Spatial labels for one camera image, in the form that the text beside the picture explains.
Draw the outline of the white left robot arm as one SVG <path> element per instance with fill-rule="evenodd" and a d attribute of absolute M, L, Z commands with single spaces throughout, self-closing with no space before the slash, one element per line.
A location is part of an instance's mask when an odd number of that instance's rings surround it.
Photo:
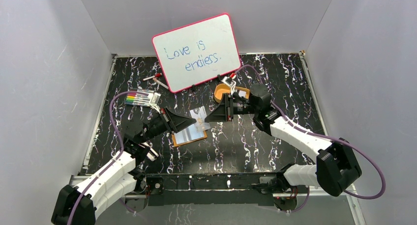
<path fill-rule="evenodd" d="M 138 169 L 145 159 L 154 161 L 156 151 L 148 141 L 165 132 L 178 133 L 196 123 L 196 119 L 162 108 L 142 128 L 127 125 L 123 150 L 95 174 L 75 186 L 64 186 L 51 217 L 54 225 L 93 225 L 98 217 L 125 194 L 145 191 L 145 173 Z"/>

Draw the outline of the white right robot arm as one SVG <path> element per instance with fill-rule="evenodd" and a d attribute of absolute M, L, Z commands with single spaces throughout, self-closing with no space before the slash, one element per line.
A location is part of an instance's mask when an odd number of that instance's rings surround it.
<path fill-rule="evenodd" d="M 275 179 L 267 182 L 269 188 L 288 193 L 296 186 L 314 186 L 336 197 L 362 175 L 353 150 L 344 141 L 327 140 L 296 126 L 271 99 L 264 84 L 254 84 L 248 98 L 224 93 L 220 104 L 205 118 L 206 122 L 228 122 L 236 114 L 252 114 L 259 130 L 287 142 L 313 160 L 312 165 L 285 166 Z"/>

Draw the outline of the orange leather card holder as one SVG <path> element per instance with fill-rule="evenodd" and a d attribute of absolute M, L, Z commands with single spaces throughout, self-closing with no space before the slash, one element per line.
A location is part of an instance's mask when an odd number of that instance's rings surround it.
<path fill-rule="evenodd" d="M 190 126 L 186 129 L 172 134 L 174 147 L 189 144 L 195 141 L 203 140 L 207 138 L 206 131 L 199 131 L 196 127 Z"/>

